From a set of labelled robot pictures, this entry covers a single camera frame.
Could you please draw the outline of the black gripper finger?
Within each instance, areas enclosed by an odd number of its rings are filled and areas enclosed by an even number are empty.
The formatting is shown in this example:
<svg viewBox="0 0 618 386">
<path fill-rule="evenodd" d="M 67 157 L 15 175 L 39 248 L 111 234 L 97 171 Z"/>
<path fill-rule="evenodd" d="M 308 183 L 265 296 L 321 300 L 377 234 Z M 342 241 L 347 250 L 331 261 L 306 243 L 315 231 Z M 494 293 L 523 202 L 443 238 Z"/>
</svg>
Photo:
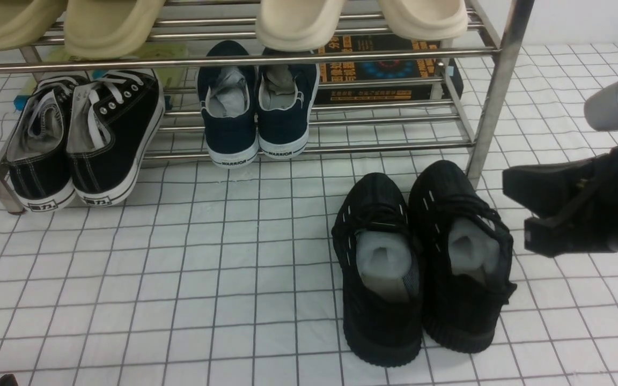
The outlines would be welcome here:
<svg viewBox="0 0 618 386">
<path fill-rule="evenodd" d="M 611 226 L 615 223 L 612 207 L 582 207 L 562 210 L 547 218 L 530 217 L 523 221 L 525 247 L 540 256 L 610 253 Z"/>
<path fill-rule="evenodd" d="M 502 171 L 503 193 L 537 217 L 554 217 L 609 163 L 608 155 L 599 155 L 568 163 L 513 166 Z"/>
</svg>

